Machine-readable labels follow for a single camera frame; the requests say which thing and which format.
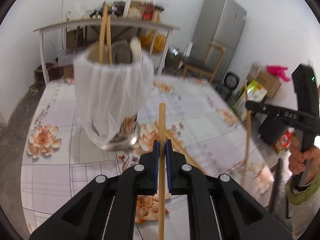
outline hand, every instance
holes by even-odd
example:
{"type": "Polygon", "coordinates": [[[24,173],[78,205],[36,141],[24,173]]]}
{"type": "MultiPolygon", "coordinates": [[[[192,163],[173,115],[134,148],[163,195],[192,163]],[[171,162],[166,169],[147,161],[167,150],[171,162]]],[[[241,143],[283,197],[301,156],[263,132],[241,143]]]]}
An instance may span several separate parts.
{"type": "Polygon", "coordinates": [[[313,180],[319,170],[320,150],[318,147],[313,145],[302,153],[298,148],[299,145],[299,139],[293,134],[291,137],[291,144],[289,146],[289,150],[291,152],[289,157],[289,170],[292,171],[294,175],[298,175],[306,169],[306,166],[303,164],[304,161],[311,159],[310,169],[304,182],[305,184],[308,184],[313,180]]]}

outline gray refrigerator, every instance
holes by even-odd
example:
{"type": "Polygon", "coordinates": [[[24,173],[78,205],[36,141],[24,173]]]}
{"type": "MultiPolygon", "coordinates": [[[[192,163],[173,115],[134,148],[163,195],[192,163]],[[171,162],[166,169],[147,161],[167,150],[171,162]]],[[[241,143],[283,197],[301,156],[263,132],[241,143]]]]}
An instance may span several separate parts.
{"type": "MultiPolygon", "coordinates": [[[[203,60],[208,42],[213,41],[225,46],[219,69],[213,79],[222,82],[238,46],[247,11],[234,0],[204,0],[198,23],[193,34],[191,57],[203,60]]],[[[213,71],[220,52],[211,48],[206,65],[213,71]]]]}

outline metal base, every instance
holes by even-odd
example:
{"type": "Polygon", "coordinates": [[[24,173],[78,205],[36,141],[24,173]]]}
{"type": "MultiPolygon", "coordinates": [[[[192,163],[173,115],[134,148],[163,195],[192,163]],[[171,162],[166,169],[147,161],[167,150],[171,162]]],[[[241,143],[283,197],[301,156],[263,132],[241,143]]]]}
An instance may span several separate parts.
{"type": "Polygon", "coordinates": [[[106,151],[126,150],[128,148],[131,148],[138,141],[139,137],[140,137],[140,125],[137,122],[134,132],[127,139],[120,142],[110,142],[104,145],[101,149],[106,151]]]}

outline green sleeve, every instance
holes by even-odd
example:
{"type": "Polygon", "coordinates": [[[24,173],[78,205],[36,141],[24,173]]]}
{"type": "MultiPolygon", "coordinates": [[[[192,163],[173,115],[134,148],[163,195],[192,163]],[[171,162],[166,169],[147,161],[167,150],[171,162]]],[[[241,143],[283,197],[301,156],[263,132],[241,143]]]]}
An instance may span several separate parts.
{"type": "Polygon", "coordinates": [[[289,203],[294,206],[301,205],[303,202],[309,200],[318,191],[319,185],[320,185],[320,172],[318,172],[315,175],[315,177],[313,178],[308,188],[297,195],[292,193],[290,184],[291,184],[291,178],[288,180],[287,184],[285,185],[285,190],[287,193],[289,203]]]}

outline finger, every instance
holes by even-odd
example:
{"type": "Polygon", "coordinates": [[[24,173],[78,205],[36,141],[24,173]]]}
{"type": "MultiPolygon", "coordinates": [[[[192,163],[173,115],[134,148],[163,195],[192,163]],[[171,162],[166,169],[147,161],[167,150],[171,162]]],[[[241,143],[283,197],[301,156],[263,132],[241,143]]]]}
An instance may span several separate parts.
{"type": "Polygon", "coordinates": [[[295,168],[293,168],[290,164],[289,164],[289,170],[292,172],[293,175],[298,175],[300,173],[295,168]]]}
{"type": "Polygon", "coordinates": [[[296,161],[294,158],[292,158],[292,155],[289,157],[289,163],[292,168],[296,169],[299,172],[304,171],[306,169],[306,166],[303,163],[300,163],[296,161]]]}
{"type": "Polygon", "coordinates": [[[300,145],[299,139],[294,134],[291,135],[290,142],[291,142],[291,145],[293,145],[294,147],[299,147],[300,145]]]}
{"type": "Polygon", "coordinates": [[[317,146],[313,145],[302,154],[302,157],[305,160],[316,159],[316,158],[319,159],[320,158],[320,150],[317,146]]]}
{"type": "Polygon", "coordinates": [[[294,158],[296,161],[300,163],[303,163],[305,161],[305,159],[303,158],[302,152],[297,147],[290,145],[289,150],[291,152],[291,155],[290,155],[291,158],[294,158]]]}

